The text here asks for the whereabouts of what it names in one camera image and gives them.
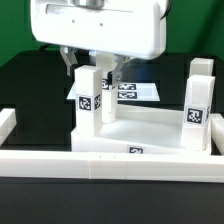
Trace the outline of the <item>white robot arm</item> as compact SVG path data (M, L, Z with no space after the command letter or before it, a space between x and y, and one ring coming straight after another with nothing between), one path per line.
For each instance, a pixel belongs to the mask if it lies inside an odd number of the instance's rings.
M128 58L151 60L166 48L171 0L30 0L40 42L117 56L112 82Z

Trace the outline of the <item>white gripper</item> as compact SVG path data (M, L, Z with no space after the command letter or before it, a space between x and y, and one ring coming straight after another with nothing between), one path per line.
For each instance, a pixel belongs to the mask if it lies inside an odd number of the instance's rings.
M85 0L31 0L32 32L40 42L61 46L68 76L78 64L75 48L115 54L117 86L129 57L150 60L164 52L167 0L95 1L96 7Z

